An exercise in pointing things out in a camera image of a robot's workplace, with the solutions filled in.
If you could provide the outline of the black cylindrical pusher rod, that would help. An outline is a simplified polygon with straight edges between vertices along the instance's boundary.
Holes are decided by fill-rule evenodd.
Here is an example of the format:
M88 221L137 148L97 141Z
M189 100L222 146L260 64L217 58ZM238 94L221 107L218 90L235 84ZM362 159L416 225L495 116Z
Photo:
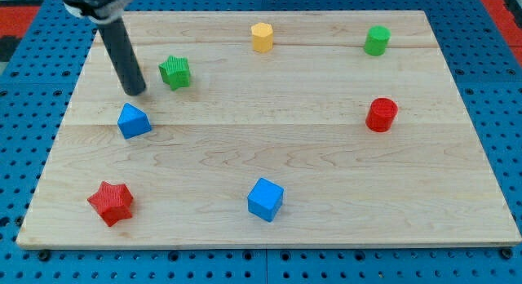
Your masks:
M130 96L143 93L146 82L122 18L98 24L97 28L123 91Z

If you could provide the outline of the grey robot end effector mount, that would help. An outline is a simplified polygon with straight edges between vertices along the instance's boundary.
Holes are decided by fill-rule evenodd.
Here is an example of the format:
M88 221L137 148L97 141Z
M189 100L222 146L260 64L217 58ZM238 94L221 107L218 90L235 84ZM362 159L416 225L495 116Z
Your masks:
M95 24L112 23L122 17L124 9L133 0L62 0L73 16L87 18Z

